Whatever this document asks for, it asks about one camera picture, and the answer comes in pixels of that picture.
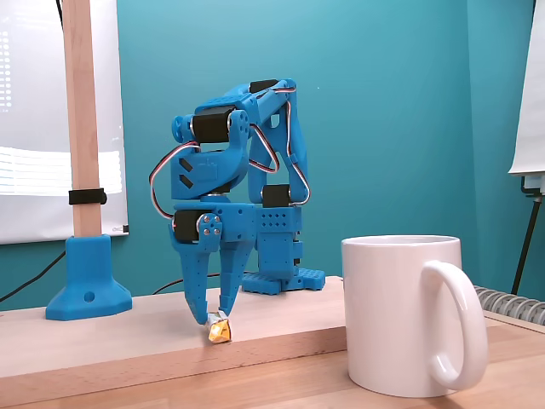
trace yellow object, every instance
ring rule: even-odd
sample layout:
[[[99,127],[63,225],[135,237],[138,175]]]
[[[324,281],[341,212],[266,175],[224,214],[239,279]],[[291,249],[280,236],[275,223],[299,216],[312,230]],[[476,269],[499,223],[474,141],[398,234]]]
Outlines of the yellow object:
[[[231,341],[231,326],[229,326],[229,319],[223,311],[208,314],[206,326],[209,328],[208,339],[212,343],[226,343]]]

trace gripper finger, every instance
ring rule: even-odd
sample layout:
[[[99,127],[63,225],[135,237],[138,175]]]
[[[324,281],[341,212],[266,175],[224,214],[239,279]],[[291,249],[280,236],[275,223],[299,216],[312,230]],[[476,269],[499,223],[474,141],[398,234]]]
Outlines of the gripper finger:
[[[181,267],[184,272],[184,291],[189,309],[195,320],[206,324],[208,304],[206,302],[206,285],[208,275],[209,253],[185,251],[180,253]]]

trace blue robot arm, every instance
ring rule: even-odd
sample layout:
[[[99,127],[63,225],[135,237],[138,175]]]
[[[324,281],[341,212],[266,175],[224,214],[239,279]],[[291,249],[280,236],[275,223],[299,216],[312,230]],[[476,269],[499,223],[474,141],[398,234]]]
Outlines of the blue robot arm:
[[[273,127],[271,117],[275,114],[280,122]],[[159,212],[169,218],[172,245],[181,256],[186,300],[196,321],[204,324],[208,319],[208,262],[216,251],[221,256],[220,310],[226,314],[231,312],[253,247],[259,252],[260,273],[272,278],[279,291],[321,289],[323,283],[320,286],[314,280],[308,284],[303,269],[296,266],[302,256],[302,242],[296,239],[301,231],[298,205],[304,205],[311,192],[295,82],[285,79],[239,85],[197,107],[193,114],[176,117],[172,132],[182,145],[156,167],[150,183],[172,159],[172,199],[181,202],[170,215],[158,206],[153,189],[152,199]],[[226,142],[227,148],[201,151],[203,144],[218,142]],[[289,185],[279,188],[267,185],[267,173],[279,167],[276,153],[280,153],[290,179]],[[231,203],[226,196],[247,173],[250,200],[263,204],[260,209],[254,204]],[[261,281],[255,275],[247,276],[254,284]]]

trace whiteboard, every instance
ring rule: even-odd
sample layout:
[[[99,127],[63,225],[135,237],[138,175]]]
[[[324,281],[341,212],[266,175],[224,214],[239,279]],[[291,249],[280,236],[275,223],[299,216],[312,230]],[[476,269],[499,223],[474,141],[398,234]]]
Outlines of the whiteboard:
[[[116,0],[91,0],[102,232],[128,230]],[[0,244],[73,235],[64,40],[54,0],[0,0]]]
[[[526,63],[519,130],[509,173],[545,172],[545,0],[537,0]]]

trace blue base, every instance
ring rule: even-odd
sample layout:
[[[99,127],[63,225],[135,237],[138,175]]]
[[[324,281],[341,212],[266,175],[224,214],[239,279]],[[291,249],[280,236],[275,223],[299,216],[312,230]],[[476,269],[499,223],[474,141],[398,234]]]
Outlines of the blue base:
[[[45,309],[47,320],[80,320],[132,309],[130,292],[112,276],[110,236],[66,241],[66,287]]]
[[[292,279],[272,279],[265,274],[246,273],[242,279],[242,289],[247,292],[257,292],[275,296],[282,291],[322,290],[325,285],[325,273],[321,270],[298,268],[297,275]]]

